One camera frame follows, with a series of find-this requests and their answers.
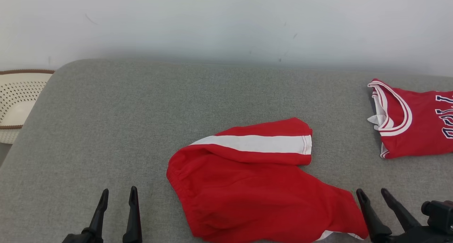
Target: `white wall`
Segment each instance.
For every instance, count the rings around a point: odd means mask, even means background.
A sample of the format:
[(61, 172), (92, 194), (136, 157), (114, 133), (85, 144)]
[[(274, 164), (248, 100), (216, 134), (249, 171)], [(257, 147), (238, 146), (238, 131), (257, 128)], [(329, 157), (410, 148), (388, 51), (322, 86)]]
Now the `white wall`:
[(453, 76), (453, 0), (0, 0), (0, 70), (130, 54)]

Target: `gray upholstered surface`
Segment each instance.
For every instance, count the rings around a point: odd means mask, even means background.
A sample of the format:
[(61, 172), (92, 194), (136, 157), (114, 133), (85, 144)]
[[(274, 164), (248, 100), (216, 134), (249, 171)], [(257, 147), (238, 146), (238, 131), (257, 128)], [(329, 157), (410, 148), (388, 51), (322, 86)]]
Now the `gray upholstered surface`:
[[(426, 222), (424, 201), (453, 199), (453, 155), (381, 159), (367, 122), (373, 77), (414, 91), (453, 89), (453, 79), (432, 76), (129, 60), (67, 64), (50, 79), (0, 167), (2, 241), (61, 242), (80, 233), (109, 188), (103, 237), (120, 242), (136, 185), (144, 242), (200, 242), (165, 177), (170, 156), (233, 126), (289, 117), (314, 129), (313, 160), (304, 171), (346, 190), (363, 188), (394, 232), (401, 228), (381, 187)], [(358, 240), (337, 234), (324, 242)]]
[(6, 158), (6, 155), (10, 151), (11, 144), (0, 143), (0, 166)]

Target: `jersey armhole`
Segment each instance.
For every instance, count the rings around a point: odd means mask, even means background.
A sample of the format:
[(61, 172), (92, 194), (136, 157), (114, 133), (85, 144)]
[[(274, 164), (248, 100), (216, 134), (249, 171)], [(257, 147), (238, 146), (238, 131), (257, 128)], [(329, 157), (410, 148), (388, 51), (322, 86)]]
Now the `jersey armhole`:
[[(412, 111), (407, 105), (406, 101), (403, 100), (403, 98), (398, 95), (390, 86), (379, 80), (373, 80), (368, 84), (368, 87), (374, 89), (372, 98), (374, 99), (376, 106), (376, 116), (372, 116), (368, 120), (377, 124), (376, 130), (379, 131), (380, 135), (382, 137), (395, 136), (405, 132), (412, 123)], [(399, 101), (401, 108), (403, 109), (404, 119), (403, 122), (398, 126), (394, 126), (394, 122), (388, 114), (386, 95), (392, 95), (393, 97), (395, 97)]]

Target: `white trim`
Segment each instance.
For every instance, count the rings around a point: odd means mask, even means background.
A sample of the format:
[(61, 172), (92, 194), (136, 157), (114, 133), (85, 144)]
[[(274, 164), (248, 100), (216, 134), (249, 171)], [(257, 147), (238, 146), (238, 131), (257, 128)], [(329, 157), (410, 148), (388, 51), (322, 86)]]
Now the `white trim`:
[[(328, 231), (328, 230), (325, 230), (322, 234), (321, 234), (321, 237), (319, 237), (316, 241), (319, 241), (319, 240), (323, 240), (324, 238), (327, 238), (328, 236), (330, 236), (332, 233), (341, 233), (341, 232), (333, 232), (333, 231)], [(358, 235), (354, 234), (354, 233), (348, 233), (349, 235), (353, 236), (354, 238), (358, 238), (359, 240), (363, 240), (363, 238), (360, 238)]]
[[(380, 81), (372, 81), (371, 83), (368, 84), (368, 87), (374, 88), (375, 91), (377, 91), (377, 98), (382, 101), (382, 108), (384, 109), (385, 114), (387, 115), (387, 118), (385, 119), (384, 123), (378, 127), (378, 131), (380, 132), (381, 136), (395, 136), (398, 134), (401, 134), (405, 132), (409, 126), (412, 124), (412, 111), (411, 108), (407, 105), (406, 101), (398, 95), (393, 89), (389, 86), (387, 86), (385, 83), (380, 82)], [(388, 112), (387, 112), (387, 99), (385, 97), (385, 93), (381, 89), (381, 87), (387, 89), (401, 104), (401, 107), (403, 109), (404, 113), (404, 120), (401, 125), (396, 126), (396, 127), (390, 127), (388, 125), (389, 121), (391, 120), (388, 117)]]
[[(385, 98), (385, 96), (382, 95), (379, 97), (377, 94), (374, 94), (374, 95), (372, 95), (372, 98), (375, 103), (376, 114), (374, 116), (369, 117), (368, 121), (373, 124), (376, 124), (376, 126), (374, 128), (377, 131), (378, 131), (379, 127), (382, 127), (384, 124), (385, 124), (384, 127), (393, 127), (393, 124), (394, 124), (393, 120), (387, 116), (387, 112), (386, 112), (387, 111), (387, 107), (386, 107), (387, 99)], [(384, 103), (382, 103), (381, 98), (383, 98), (385, 100), (385, 108), (384, 108)]]
[(216, 144), (238, 151), (260, 153), (297, 153), (310, 155), (312, 140), (310, 135), (303, 136), (260, 136), (260, 135), (222, 135), (208, 136), (191, 145)]
[(384, 143), (380, 146), (380, 157), (385, 159), (390, 151), (384, 146)]

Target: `white stripe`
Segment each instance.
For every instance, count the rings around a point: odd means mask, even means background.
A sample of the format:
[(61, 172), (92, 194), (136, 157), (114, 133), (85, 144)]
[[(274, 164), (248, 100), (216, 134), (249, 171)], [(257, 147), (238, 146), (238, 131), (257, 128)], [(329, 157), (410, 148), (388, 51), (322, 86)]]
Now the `white stripe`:
[(390, 151), (384, 146), (384, 143), (380, 146), (380, 157), (382, 159), (386, 159), (385, 157), (387, 154), (390, 153)]
[[(324, 238), (327, 238), (329, 235), (331, 235), (332, 233), (340, 233), (340, 232), (333, 232), (333, 231), (328, 231), (328, 230), (325, 230), (321, 237), (319, 237), (316, 241), (319, 241), (319, 240), (323, 240)], [(363, 238), (360, 238), (358, 235), (354, 234), (354, 233), (348, 233), (349, 235), (353, 236), (354, 238), (357, 238), (357, 239), (360, 239), (360, 240), (363, 240)]]
[[(403, 109), (404, 120), (403, 120), (403, 123), (401, 125), (399, 125), (399, 126), (391, 127), (391, 128), (379, 127), (378, 131), (379, 131), (381, 136), (395, 136), (395, 135), (401, 134), (401, 133), (405, 132), (409, 128), (409, 126), (412, 124), (412, 111), (411, 111), (411, 108), (409, 108), (409, 106), (407, 105), (406, 101), (403, 100), (403, 98), (400, 95), (398, 95), (395, 91), (393, 91), (393, 89), (391, 87), (387, 86), (383, 82), (372, 81), (371, 83), (368, 84), (368, 87), (372, 87), (372, 88), (375, 88), (375, 89), (379, 89), (380, 86), (382, 86), (383, 88), (387, 89), (399, 101), (399, 103), (401, 104), (401, 107)], [(385, 112), (386, 112), (386, 114), (388, 116), (387, 104), (384, 104), (383, 107), (384, 107)]]
[(297, 153), (311, 154), (311, 136), (259, 136), (259, 135), (222, 135), (208, 136), (191, 145), (216, 144), (238, 151), (260, 153)]

